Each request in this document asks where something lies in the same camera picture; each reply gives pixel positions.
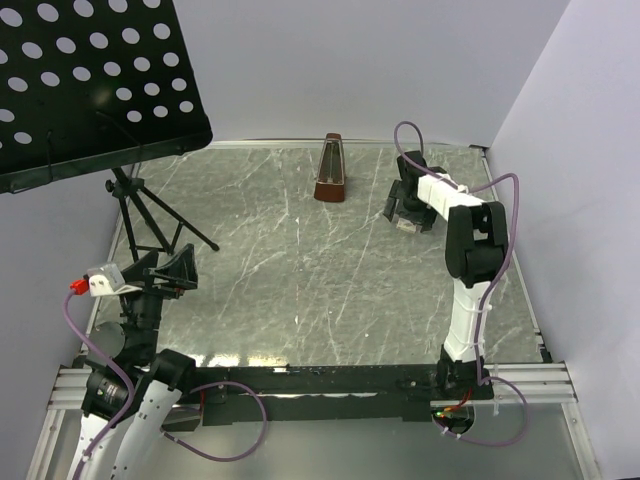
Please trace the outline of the small beige white stapler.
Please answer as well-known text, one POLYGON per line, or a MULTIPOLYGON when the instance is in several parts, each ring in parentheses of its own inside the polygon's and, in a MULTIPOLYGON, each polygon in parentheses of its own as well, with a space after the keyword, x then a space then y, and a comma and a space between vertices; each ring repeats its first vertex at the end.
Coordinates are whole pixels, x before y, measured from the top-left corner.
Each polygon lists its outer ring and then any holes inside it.
POLYGON ((399 218, 396 222, 396 228, 407 232, 407 233, 411 233, 411 234, 415 234, 419 228, 416 224, 414 224, 413 222, 407 220, 407 219, 403 219, 403 218, 399 218))

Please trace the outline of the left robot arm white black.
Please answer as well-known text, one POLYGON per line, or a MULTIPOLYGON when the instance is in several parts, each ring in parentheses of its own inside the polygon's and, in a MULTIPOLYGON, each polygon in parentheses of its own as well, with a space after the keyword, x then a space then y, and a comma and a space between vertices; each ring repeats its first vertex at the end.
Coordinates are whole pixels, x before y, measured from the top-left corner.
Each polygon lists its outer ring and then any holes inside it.
POLYGON ((68 298, 114 297, 121 309, 90 334, 67 322, 89 349, 90 369, 71 479, 132 478, 173 405, 196 393, 194 359, 157 348, 164 301, 198 286, 195 250, 186 244, 165 264, 158 259, 152 249, 125 269, 93 267, 69 286, 68 298))

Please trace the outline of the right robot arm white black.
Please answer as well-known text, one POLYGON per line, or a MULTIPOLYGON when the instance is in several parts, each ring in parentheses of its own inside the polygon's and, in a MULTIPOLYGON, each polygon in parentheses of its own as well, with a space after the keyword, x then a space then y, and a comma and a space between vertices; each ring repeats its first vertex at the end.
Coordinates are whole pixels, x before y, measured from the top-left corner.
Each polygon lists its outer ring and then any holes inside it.
POLYGON ((383 216, 420 233, 431 230, 437 219, 446 222, 444 256, 453 279, 453 304, 435 384, 444 396, 458 398, 483 378, 485 322, 509 248, 505 208, 474 196, 444 169, 428 168, 418 150, 399 155, 396 163, 399 178, 383 216))

